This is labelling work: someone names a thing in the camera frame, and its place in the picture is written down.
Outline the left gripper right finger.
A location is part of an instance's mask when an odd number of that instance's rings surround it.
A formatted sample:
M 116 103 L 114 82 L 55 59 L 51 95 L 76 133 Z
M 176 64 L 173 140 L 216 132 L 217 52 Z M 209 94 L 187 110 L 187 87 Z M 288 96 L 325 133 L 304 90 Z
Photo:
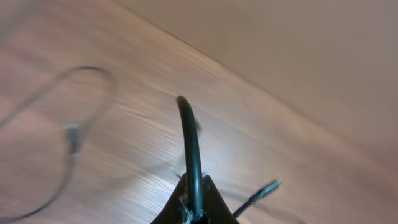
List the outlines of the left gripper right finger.
M 239 224 L 229 210 L 219 190 L 209 175 L 202 178 L 203 183 L 203 217 L 204 224 Z

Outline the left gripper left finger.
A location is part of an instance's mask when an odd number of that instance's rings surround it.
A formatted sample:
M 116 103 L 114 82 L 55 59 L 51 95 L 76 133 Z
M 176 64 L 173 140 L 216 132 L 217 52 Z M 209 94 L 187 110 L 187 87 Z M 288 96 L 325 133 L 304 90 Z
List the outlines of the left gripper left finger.
M 188 209 L 188 189 L 186 174 L 183 174 L 164 208 L 151 224 L 184 224 L 190 223 Z

